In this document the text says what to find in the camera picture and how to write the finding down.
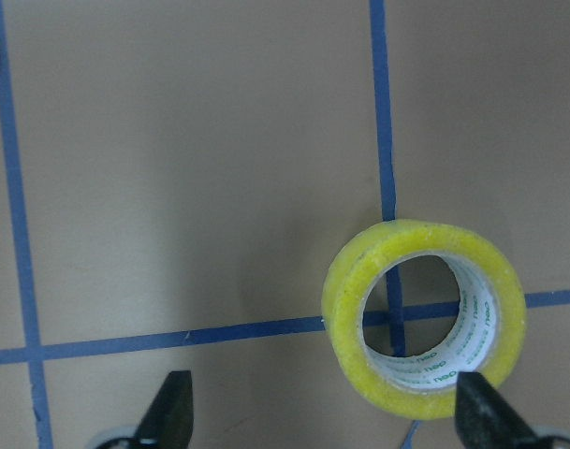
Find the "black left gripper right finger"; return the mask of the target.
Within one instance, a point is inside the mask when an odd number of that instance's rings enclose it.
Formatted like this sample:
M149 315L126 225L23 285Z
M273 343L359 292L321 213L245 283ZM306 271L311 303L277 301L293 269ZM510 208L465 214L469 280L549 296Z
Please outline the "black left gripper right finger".
M461 371L454 423L465 448L535 448L533 429L479 372Z

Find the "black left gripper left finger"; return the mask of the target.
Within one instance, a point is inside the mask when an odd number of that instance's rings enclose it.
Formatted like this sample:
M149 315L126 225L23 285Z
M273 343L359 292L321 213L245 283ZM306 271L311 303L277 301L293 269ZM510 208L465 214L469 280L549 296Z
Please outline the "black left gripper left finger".
M190 370L171 371L134 434L137 448L187 448L193 434Z

